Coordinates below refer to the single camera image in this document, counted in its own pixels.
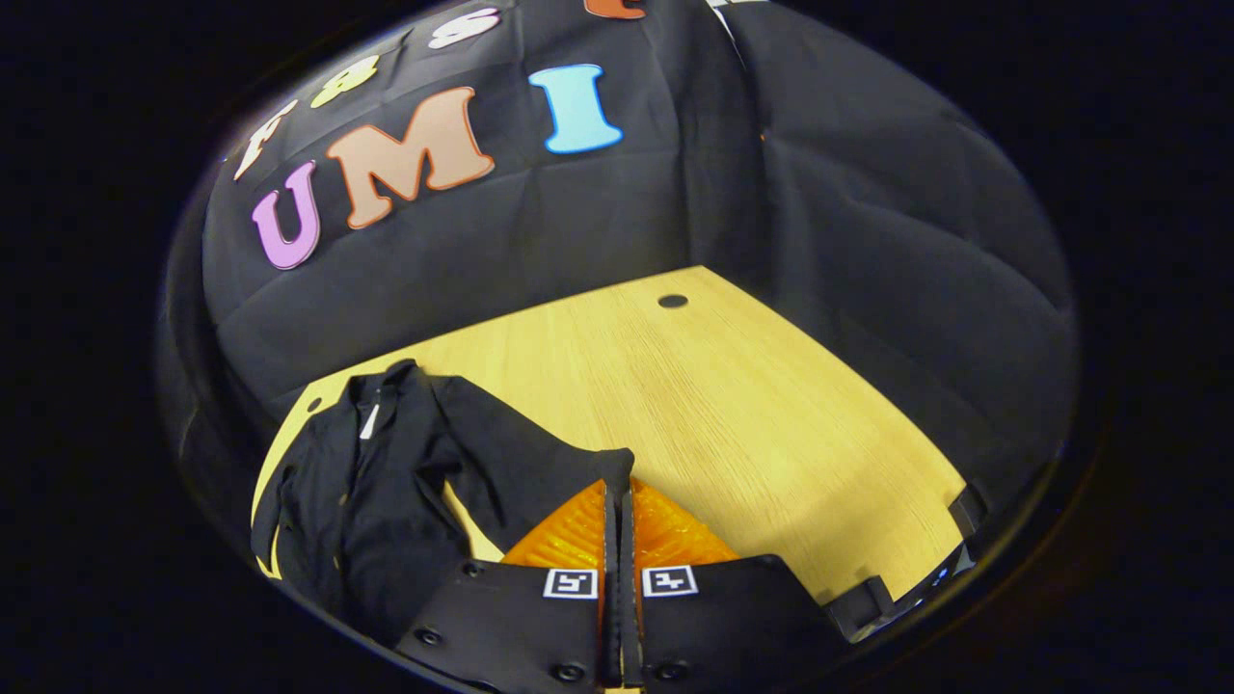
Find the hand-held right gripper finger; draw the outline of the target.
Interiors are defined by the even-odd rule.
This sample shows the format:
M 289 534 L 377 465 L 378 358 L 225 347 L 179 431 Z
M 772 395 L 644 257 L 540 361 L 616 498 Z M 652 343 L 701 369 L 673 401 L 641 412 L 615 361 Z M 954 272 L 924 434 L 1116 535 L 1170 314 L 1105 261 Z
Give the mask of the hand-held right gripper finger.
M 792 688 L 849 650 L 784 558 L 740 557 L 638 478 L 622 552 L 623 652 L 643 688 Z
M 595 571 L 463 561 L 413 617 L 397 653 L 466 690 L 603 689 L 619 503 L 606 487 L 600 494 Z

